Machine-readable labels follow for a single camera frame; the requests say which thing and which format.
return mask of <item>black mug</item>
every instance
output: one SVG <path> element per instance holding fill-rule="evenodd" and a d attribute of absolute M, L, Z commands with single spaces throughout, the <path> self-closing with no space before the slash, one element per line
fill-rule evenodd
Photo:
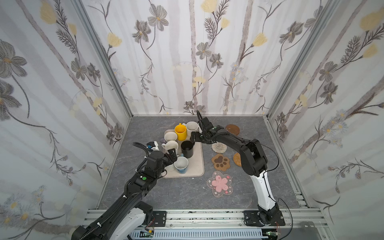
<path fill-rule="evenodd" d="M 181 152 L 184 157 L 191 158 L 193 156 L 193 146 L 194 144 L 188 140 L 181 143 Z"/>

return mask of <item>table surface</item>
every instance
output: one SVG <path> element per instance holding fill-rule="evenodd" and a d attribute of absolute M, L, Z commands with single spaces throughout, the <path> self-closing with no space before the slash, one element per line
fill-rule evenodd
<path fill-rule="evenodd" d="M 240 128 L 239 136 L 245 139 L 258 139 L 261 143 L 275 150 L 271 136 L 262 117 L 208 117 L 212 124 L 225 127 L 235 124 Z M 197 121 L 197 116 L 159 116 L 159 117 L 133 117 L 118 157 L 106 184 L 99 209 L 107 209 L 122 194 L 124 184 L 135 172 L 136 167 L 144 159 L 144 151 L 132 145 L 133 142 L 143 144 L 149 141 L 160 141 L 164 131 L 174 128 L 179 123 Z M 200 177 L 181 177 L 159 179 L 156 186 L 143 199 L 154 209 L 247 209 L 257 208 L 257 195 L 251 178 L 243 169 L 233 162 L 233 149 L 227 148 L 224 156 L 231 159 L 231 167 L 223 174 L 232 177 L 233 194 L 215 197 L 212 189 L 207 186 L 207 180 L 216 171 L 211 158 L 216 155 L 210 145 L 203 144 L 204 175 Z M 277 157 L 269 149 L 263 147 L 268 158 L 268 169 L 277 165 Z M 280 164 L 274 171 L 268 172 L 268 180 L 275 199 L 282 198 L 290 208 L 299 207 L 295 194 L 288 180 L 283 165 Z"/>

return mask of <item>blue patterned mug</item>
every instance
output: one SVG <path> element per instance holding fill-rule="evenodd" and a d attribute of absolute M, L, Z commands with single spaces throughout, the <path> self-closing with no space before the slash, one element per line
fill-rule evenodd
<path fill-rule="evenodd" d="M 178 157 L 173 165 L 180 174 L 184 174 L 187 171 L 188 159 L 186 157 Z"/>

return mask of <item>mug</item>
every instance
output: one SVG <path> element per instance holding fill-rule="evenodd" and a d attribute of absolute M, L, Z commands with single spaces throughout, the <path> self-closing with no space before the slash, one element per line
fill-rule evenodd
<path fill-rule="evenodd" d="M 187 171 L 188 159 L 186 157 L 178 157 L 173 165 L 180 174 L 184 174 Z"/>
<path fill-rule="evenodd" d="M 188 122 L 183 123 L 183 125 L 187 128 L 187 135 L 190 136 L 191 132 L 199 132 L 199 124 L 197 122 Z"/>
<path fill-rule="evenodd" d="M 177 154 L 177 149 L 179 147 L 179 144 L 176 142 L 176 141 L 169 141 L 167 143 L 163 143 L 161 144 L 161 146 L 165 149 L 165 150 L 170 150 L 172 148 L 174 148 L 176 150 L 176 154 Z"/>
<path fill-rule="evenodd" d="M 191 141 L 184 141 L 181 143 L 181 152 L 184 157 L 191 158 L 193 156 L 193 146 L 194 144 Z"/>
<path fill-rule="evenodd" d="M 187 138 L 187 127 L 181 123 L 179 123 L 175 127 L 175 133 L 177 134 L 177 139 L 179 141 L 184 141 Z"/>
<path fill-rule="evenodd" d="M 167 132 L 166 134 L 164 134 L 164 140 L 166 142 L 176 141 L 177 140 L 177 134 L 175 132 Z"/>

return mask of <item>wall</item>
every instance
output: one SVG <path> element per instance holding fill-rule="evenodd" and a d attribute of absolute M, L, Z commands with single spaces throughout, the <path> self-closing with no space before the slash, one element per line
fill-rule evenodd
<path fill-rule="evenodd" d="M 0 1 L 0 22 L 1 237 L 70 239 L 128 119 L 69 1 Z"/>
<path fill-rule="evenodd" d="M 339 240 L 384 234 L 383 7 L 342 1 L 270 118 Z"/>
<path fill-rule="evenodd" d="M 326 3 L 82 2 L 134 114 L 265 114 Z"/>

